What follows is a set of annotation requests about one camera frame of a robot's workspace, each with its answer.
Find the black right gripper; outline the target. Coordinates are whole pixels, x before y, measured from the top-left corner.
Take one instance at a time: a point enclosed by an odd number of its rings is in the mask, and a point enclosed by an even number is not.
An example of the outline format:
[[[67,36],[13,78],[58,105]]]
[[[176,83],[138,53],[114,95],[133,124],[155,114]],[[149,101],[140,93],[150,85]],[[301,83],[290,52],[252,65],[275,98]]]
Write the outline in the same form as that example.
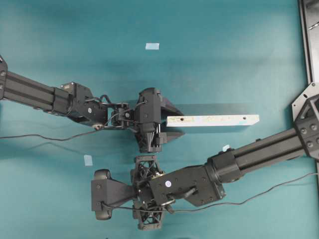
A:
[[[136,192],[133,199],[133,218],[139,223],[162,223],[164,208],[158,206],[149,185],[150,180],[162,176],[155,155],[141,155],[135,158],[135,168],[131,170],[131,183]]]

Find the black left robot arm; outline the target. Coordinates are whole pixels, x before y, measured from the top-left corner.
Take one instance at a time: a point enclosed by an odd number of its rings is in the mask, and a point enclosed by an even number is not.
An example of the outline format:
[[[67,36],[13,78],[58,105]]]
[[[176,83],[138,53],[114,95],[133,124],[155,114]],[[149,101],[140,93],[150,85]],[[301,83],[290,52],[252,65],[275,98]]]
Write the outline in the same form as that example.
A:
[[[141,153],[155,153],[162,145],[184,135],[183,132],[163,132],[162,117],[183,116],[156,88],[139,93],[134,107],[128,103],[113,103],[107,95],[95,97],[91,90],[75,82],[50,87],[8,70],[0,61],[0,98],[27,105],[51,115],[98,130],[131,130]]]

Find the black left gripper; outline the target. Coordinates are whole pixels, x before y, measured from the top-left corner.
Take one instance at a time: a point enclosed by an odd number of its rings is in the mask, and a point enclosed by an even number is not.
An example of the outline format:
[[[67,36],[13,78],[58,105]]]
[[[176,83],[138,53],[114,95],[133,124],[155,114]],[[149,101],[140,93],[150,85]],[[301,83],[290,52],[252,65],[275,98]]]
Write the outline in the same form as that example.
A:
[[[163,120],[167,116],[184,116],[184,114],[172,104],[166,97],[160,97],[159,119]],[[161,123],[154,132],[140,132],[138,123],[135,121],[135,137],[139,145],[141,153],[155,153],[162,150],[162,145],[183,135],[184,132],[163,132],[161,130]]]

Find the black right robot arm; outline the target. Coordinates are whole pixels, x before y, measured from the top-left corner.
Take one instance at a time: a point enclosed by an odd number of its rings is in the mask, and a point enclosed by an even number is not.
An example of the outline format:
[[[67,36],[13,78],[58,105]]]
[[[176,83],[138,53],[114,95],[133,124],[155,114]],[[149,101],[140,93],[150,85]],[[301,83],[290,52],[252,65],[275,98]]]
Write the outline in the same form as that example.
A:
[[[294,127],[260,139],[238,149],[229,149],[208,158],[203,165],[188,166],[161,176],[152,166],[139,166],[131,172],[134,186],[142,193],[134,200],[133,218],[140,228],[159,227],[165,211],[174,213],[171,205],[185,199],[196,207],[221,200],[224,183],[239,180],[245,174],[302,155],[319,158],[319,97],[304,94]]]

